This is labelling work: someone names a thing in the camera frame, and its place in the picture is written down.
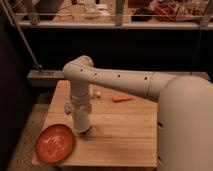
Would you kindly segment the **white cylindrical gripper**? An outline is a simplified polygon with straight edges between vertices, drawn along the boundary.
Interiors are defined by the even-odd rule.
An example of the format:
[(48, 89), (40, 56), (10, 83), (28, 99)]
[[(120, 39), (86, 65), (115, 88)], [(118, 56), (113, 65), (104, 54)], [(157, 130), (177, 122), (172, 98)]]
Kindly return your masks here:
[(90, 132), (92, 129), (89, 116), (90, 113), (91, 106), (74, 107), (72, 110), (71, 116), (73, 118), (74, 130), (81, 135), (87, 134), (87, 132)]

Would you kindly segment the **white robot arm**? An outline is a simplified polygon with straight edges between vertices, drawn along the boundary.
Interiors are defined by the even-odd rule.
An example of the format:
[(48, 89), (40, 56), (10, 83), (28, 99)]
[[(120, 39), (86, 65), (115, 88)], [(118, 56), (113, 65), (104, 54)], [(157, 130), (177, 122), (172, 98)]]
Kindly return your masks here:
[(91, 127), (92, 85), (156, 105), (157, 171), (213, 171), (213, 83), (195, 75), (97, 68), (87, 56), (62, 69), (78, 133)]

